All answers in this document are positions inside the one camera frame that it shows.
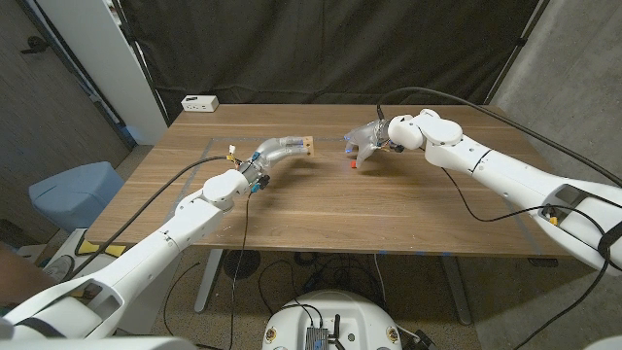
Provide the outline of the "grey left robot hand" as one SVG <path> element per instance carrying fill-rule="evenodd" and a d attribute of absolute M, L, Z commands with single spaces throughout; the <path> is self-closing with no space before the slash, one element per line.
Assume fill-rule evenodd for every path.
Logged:
<path fill-rule="evenodd" d="M 271 138 L 261 143 L 253 154 L 239 167 L 239 171 L 249 182 L 256 180 L 287 157 L 310 156 L 314 153 L 314 141 L 311 136 L 286 136 Z"/>

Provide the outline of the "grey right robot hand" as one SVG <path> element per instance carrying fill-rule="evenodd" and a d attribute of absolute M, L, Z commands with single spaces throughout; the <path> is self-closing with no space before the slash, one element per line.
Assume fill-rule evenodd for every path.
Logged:
<path fill-rule="evenodd" d="M 356 167 L 360 167 L 376 150 L 380 149 L 389 139 L 389 122 L 375 120 L 356 127 L 344 135 L 346 153 L 357 149 Z"/>

